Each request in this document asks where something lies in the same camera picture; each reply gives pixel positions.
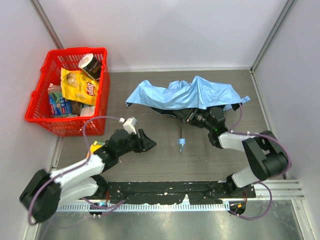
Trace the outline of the light blue folding umbrella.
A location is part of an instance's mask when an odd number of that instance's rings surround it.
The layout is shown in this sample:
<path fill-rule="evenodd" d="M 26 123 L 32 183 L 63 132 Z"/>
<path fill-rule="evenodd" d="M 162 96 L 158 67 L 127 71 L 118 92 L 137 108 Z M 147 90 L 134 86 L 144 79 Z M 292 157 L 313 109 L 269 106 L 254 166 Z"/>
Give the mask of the light blue folding umbrella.
<path fill-rule="evenodd" d="M 184 117 L 192 108 L 209 110 L 211 107 L 221 107 L 225 114 L 228 110 L 236 111 L 250 100 L 249 96 L 240 97 L 231 84 L 195 76 L 192 82 L 176 80 L 170 82 L 168 87 L 155 86 L 144 80 L 129 95 L 125 104 L 127 107 L 147 106 L 161 115 L 185 123 Z"/>

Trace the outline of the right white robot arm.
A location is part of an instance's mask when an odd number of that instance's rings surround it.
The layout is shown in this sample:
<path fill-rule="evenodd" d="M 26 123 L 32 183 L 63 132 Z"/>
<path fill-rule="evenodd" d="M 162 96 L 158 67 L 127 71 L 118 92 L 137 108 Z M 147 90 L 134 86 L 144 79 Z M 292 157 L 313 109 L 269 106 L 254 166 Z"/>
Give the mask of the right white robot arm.
<path fill-rule="evenodd" d="M 251 184 L 283 175 L 291 166 L 289 155 L 271 131 L 237 133 L 228 129 L 221 107 L 214 106 L 208 110 L 192 108 L 183 121 L 208 130 L 212 146 L 245 153 L 248 166 L 226 178 L 226 189 L 230 194 Z"/>

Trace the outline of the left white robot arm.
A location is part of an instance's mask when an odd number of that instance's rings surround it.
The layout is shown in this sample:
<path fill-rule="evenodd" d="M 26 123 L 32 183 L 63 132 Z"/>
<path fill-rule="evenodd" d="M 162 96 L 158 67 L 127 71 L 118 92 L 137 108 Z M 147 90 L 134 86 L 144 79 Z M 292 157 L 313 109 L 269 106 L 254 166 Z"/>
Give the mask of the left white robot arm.
<path fill-rule="evenodd" d="M 87 158 L 52 172 L 38 170 L 19 197 L 20 203 L 27 209 L 29 224 L 47 221 L 59 207 L 75 200 L 103 198 L 107 192 L 107 182 L 100 174 L 115 166 L 119 157 L 130 152 L 147 152 L 156 145 L 142 129 L 137 134 L 118 129 Z"/>

